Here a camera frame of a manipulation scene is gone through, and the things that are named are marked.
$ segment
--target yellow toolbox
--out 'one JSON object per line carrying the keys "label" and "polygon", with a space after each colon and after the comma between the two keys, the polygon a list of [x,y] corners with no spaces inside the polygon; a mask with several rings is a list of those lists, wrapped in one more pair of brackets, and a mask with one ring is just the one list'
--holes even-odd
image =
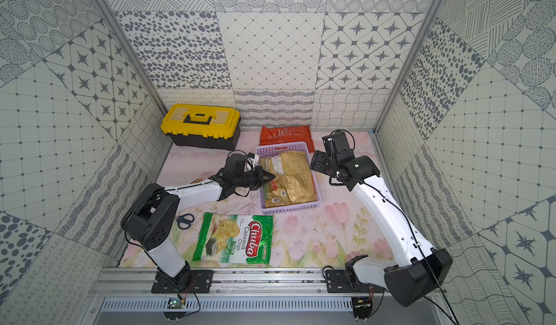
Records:
{"label": "yellow toolbox", "polygon": [[174,104],[160,128],[181,147],[235,150],[239,121],[240,112],[231,107]]}

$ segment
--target red snack bag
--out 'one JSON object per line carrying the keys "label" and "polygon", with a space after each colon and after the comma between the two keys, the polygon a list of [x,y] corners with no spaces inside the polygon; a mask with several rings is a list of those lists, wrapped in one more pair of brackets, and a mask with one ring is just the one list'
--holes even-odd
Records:
{"label": "red snack bag", "polygon": [[291,143],[292,141],[304,141],[310,153],[315,152],[315,145],[312,142],[309,126],[301,127],[262,127],[259,145]]}

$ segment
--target black scissors handle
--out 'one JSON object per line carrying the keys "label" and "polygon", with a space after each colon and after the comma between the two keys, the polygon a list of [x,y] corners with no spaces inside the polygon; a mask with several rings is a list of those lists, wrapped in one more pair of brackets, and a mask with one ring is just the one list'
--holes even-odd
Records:
{"label": "black scissors handle", "polygon": [[176,222],[179,229],[187,230],[191,227],[191,224],[195,221],[195,217],[191,213],[184,214],[177,217]]}

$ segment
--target pink floral tabletop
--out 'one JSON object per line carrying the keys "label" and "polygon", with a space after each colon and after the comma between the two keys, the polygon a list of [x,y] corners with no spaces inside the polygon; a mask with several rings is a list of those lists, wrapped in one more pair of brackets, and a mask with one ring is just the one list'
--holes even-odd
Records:
{"label": "pink floral tabletop", "polygon": [[[324,151],[321,137],[325,132],[313,132],[317,150]],[[259,144],[259,132],[242,132],[237,148],[246,153],[254,152]],[[353,133],[356,156],[367,155],[380,168],[378,159],[366,132]],[[157,183],[161,186],[189,184],[197,179],[207,179],[224,166],[228,151],[172,146]],[[375,259],[393,260],[392,251],[372,220],[368,210],[345,187],[332,187],[328,177],[316,173],[323,202],[317,208],[274,214],[274,232],[270,266],[273,267],[322,267],[344,266],[346,260],[359,254]],[[195,222],[188,230],[180,230],[176,223],[170,238],[178,252],[193,267],[267,267],[267,265],[230,264],[192,261],[197,247],[203,213],[262,214],[259,193],[247,197],[230,196],[219,202],[207,202],[180,210],[177,215],[192,213]],[[141,248],[129,245],[120,267],[154,267]]]}

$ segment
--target green chip bag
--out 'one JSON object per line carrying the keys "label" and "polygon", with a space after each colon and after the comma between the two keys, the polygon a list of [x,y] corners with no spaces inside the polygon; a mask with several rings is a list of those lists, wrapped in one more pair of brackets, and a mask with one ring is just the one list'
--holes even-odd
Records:
{"label": "green chip bag", "polygon": [[269,263],[272,216],[205,213],[193,261]]}

